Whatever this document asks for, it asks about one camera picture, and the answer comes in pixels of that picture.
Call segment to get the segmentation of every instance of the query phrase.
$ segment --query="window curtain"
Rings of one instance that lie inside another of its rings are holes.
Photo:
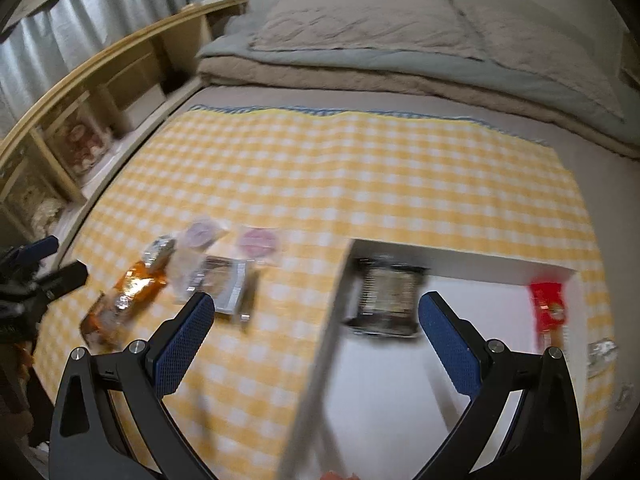
[[[0,39],[0,137],[65,75],[186,0],[57,0]]]

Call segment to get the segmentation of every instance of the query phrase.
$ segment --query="gray bed sheet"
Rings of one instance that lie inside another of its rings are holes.
[[[252,30],[221,36],[203,46],[198,56],[238,56],[270,64],[356,68],[439,78],[504,92],[555,108],[608,136],[640,146],[640,94],[616,80],[611,83],[624,120],[567,86],[533,73],[502,67],[490,60],[372,48],[262,52],[250,48],[252,37]]]
[[[543,140],[558,153],[580,187],[600,247],[616,343],[614,395],[623,382],[640,384],[640,162],[606,150],[553,124],[494,112],[437,97],[384,92],[292,90],[280,88],[208,87],[183,104],[176,114],[193,105],[211,107],[302,106],[350,110],[396,110],[441,117],[472,117],[531,140]],[[635,396],[625,411],[609,410],[598,452],[599,462],[610,451],[638,405]]]

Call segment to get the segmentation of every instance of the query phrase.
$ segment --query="blue textured pad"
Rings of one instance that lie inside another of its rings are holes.
[[[180,381],[213,325],[214,314],[213,300],[206,295],[156,359],[154,390],[159,398],[178,389]]]
[[[420,298],[418,319],[458,393],[473,399],[481,386],[478,359],[427,294]]]

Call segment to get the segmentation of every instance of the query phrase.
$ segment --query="metal screw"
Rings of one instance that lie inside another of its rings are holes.
[[[139,354],[146,348],[146,342],[142,341],[142,339],[136,339],[129,343],[129,352],[132,354]]]
[[[71,358],[74,361],[79,361],[80,359],[82,359],[84,357],[84,354],[86,353],[86,351],[84,350],[84,348],[82,348],[81,346],[79,346],[78,348],[74,348],[71,351]]]
[[[504,343],[499,339],[491,339],[488,343],[489,350],[494,354],[501,354],[504,352]]]
[[[549,355],[553,359],[559,359],[559,358],[562,357],[562,350],[559,349],[557,346],[550,346],[549,347]]]

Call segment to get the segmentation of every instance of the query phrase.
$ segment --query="red snack package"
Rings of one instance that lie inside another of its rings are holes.
[[[561,283],[531,283],[529,285],[536,316],[538,350],[543,352],[548,346],[564,348],[564,323],[566,309],[562,301]]]

